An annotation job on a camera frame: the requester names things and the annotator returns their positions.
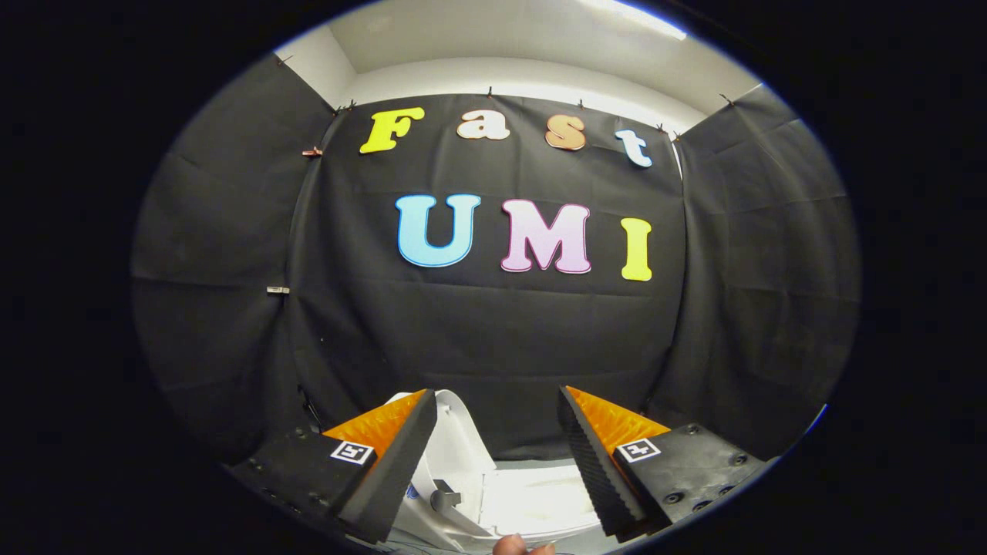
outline blue letter u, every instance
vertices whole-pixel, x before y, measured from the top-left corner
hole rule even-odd
[[[435,206],[431,195],[398,198],[401,212],[398,221],[398,250],[408,262],[426,268],[452,266],[466,258],[473,246],[473,209],[480,204],[476,195],[451,195],[445,203],[452,206],[452,241],[444,247],[428,244],[428,210]]]

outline finger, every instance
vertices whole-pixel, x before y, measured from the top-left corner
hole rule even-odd
[[[506,535],[493,545],[493,555],[525,555],[528,546],[518,534]]]
[[[555,543],[549,543],[531,550],[529,555],[555,555]]]

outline black fabric backdrop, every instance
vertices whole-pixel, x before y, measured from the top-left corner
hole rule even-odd
[[[850,353],[860,244],[825,149],[760,86],[686,131],[682,312],[649,413],[766,458],[811,424]]]
[[[286,343],[288,235],[308,160],[333,114],[274,56],[253,64],[165,154],[135,231],[134,322],[158,385],[225,462],[301,410]]]
[[[373,114],[413,107],[425,117],[397,147],[359,153]],[[458,136],[472,110],[504,114],[510,136]],[[584,121],[585,147],[546,143],[555,114]],[[651,167],[628,158],[624,128]],[[316,144],[323,157],[301,156]],[[178,415],[231,463],[300,422],[298,386],[325,427],[398,391],[451,389],[500,459],[569,456],[560,384],[780,454],[824,403],[856,326],[843,187],[765,88],[674,144],[684,180],[656,128],[556,102],[440,95],[334,116],[262,60],[190,123],[148,191],[132,262],[148,359]],[[450,239],[447,196],[481,198],[464,260],[401,257],[395,201],[412,194],[436,197],[433,245]],[[592,270],[503,271],[508,198],[534,201],[547,223],[587,206]],[[652,227],[650,281],[621,277],[623,217]]]
[[[360,154],[373,114],[421,107],[392,150]],[[465,139],[461,115],[505,115],[503,140]],[[556,114],[578,116],[587,144],[545,140]],[[635,165],[614,132],[645,140]],[[569,456],[556,420],[560,384],[642,409],[671,344],[682,291],[681,179],[656,128],[556,102],[485,95],[406,98],[357,106],[330,127],[299,199],[290,264],[291,337],[302,385],[330,422],[398,391],[450,389],[469,408],[495,458]],[[481,198],[473,246],[461,262],[422,268],[398,251],[395,201],[427,194],[433,245],[451,238],[454,194]],[[509,198],[535,202],[548,224],[566,203],[589,208],[589,273],[500,268]],[[651,224],[650,281],[621,277],[623,217]]]

